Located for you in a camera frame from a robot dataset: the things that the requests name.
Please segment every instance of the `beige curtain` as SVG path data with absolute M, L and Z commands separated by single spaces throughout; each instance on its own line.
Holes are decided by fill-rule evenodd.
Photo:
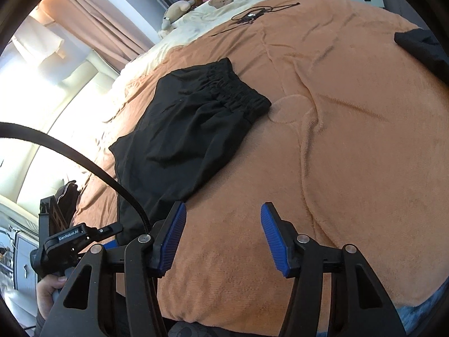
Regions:
M 108 0 L 42 0 L 39 8 L 118 71 L 154 45 Z

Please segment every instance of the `blanket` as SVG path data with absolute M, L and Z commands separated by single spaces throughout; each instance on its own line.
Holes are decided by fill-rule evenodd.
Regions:
M 394 42 L 395 32 L 416 26 L 350 0 L 260 5 L 296 2 L 171 49 L 127 86 L 102 138 L 96 162 L 114 175 L 107 148 L 133 130 L 158 80 L 223 57 L 273 103 L 233 160 L 187 202 L 173 268 L 158 287 L 168 318 L 278 334 L 292 280 L 276 271 L 260 225 L 266 201 L 320 244 L 355 244 L 396 306 L 419 305 L 449 275 L 449 92 Z M 116 207 L 114 191 L 91 176 L 76 221 L 105 225 Z M 325 277 L 320 330 L 329 290 Z

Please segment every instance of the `person's hand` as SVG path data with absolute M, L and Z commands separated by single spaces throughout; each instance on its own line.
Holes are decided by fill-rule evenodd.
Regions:
M 37 283 L 36 296 L 37 307 L 40 315 L 46 320 L 53 306 L 53 292 L 62 289 L 66 283 L 66 276 L 57 277 L 55 275 L 47 275 Z

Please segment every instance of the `beige stuffed animal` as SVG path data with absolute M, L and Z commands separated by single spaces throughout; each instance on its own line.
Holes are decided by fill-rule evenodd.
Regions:
M 162 27 L 159 31 L 159 36 L 161 38 L 165 37 L 170 33 L 174 28 L 172 24 L 178 20 L 181 16 L 185 15 L 195 4 L 195 1 L 177 1 L 173 5 L 171 5 L 164 14 L 164 18 L 162 20 Z

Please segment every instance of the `cable on bed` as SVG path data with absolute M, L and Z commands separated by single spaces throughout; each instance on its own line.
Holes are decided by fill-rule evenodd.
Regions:
M 294 3 L 294 4 L 282 5 L 282 6 L 276 6 L 276 7 L 272 7 L 272 6 L 250 7 L 249 9 L 246 9 L 245 11 L 240 12 L 231 18 L 232 21 L 237 22 L 236 26 L 233 26 L 232 28 L 223 30 L 222 32 L 213 34 L 213 35 L 211 35 L 211 37 L 215 37 L 218 34 L 222 34 L 222 33 L 226 33 L 228 31 L 234 30 L 235 28 L 238 28 L 243 25 L 252 24 L 256 19 L 260 18 L 265 13 L 278 12 L 278 11 L 282 11 L 282 10 L 288 9 L 293 6 L 298 6 L 298 5 L 300 5 L 300 3 Z
M 78 165 L 84 167 L 86 170 L 91 171 L 94 175 L 98 176 L 101 180 L 117 191 L 119 196 L 122 196 L 126 201 L 128 201 L 128 203 L 135 209 L 135 211 L 137 211 L 142 219 L 145 233 L 150 234 L 152 228 L 150 221 L 139 202 L 122 185 L 107 174 L 106 171 L 102 170 L 94 162 L 89 160 L 89 158 L 83 156 L 67 144 L 62 143 L 60 140 L 57 140 L 48 134 L 32 128 L 24 127 L 19 124 L 0 122 L 0 138 L 20 139 L 26 142 L 42 145 L 71 159 Z

